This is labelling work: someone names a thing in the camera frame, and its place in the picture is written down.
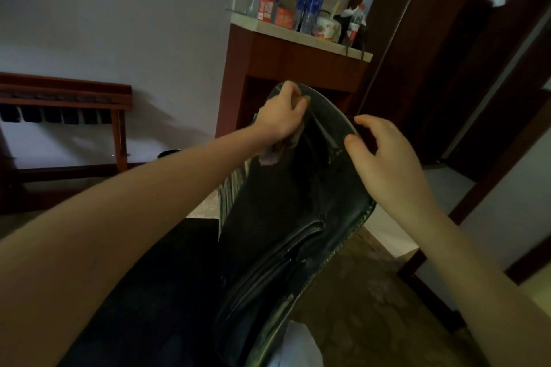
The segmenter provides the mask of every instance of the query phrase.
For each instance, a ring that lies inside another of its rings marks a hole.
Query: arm
[[[437,208],[413,148],[394,124],[367,115],[355,121],[377,140],[373,155],[359,138],[345,139],[366,189],[436,266],[490,364],[549,365],[551,319]]]
[[[0,365],[56,365],[122,276],[306,111],[286,83],[256,122],[96,185],[0,242]]]

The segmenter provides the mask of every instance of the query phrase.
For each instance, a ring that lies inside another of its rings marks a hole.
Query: marble countertop
[[[311,46],[313,48],[324,51],[334,52],[335,54],[347,55],[346,47],[344,45],[324,41],[323,39],[316,38],[315,36],[302,34],[294,30],[287,30],[272,23],[259,21],[258,19],[250,18],[245,15],[240,15],[239,13],[231,13],[231,22],[241,28],[251,30],[253,32],[258,32],[260,34],[273,36],[275,38],[281,38],[286,41]],[[362,58],[362,52],[354,48],[349,48],[348,57],[360,60]],[[365,52],[363,61],[369,63],[372,58],[373,54]]]

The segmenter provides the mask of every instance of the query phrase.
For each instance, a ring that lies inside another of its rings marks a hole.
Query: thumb
[[[375,161],[375,156],[365,146],[364,141],[356,135],[347,135],[344,139],[344,147],[360,176],[366,170],[365,167]]]
[[[308,101],[306,99],[301,99],[300,102],[295,106],[293,113],[297,118],[302,119],[308,108]]]

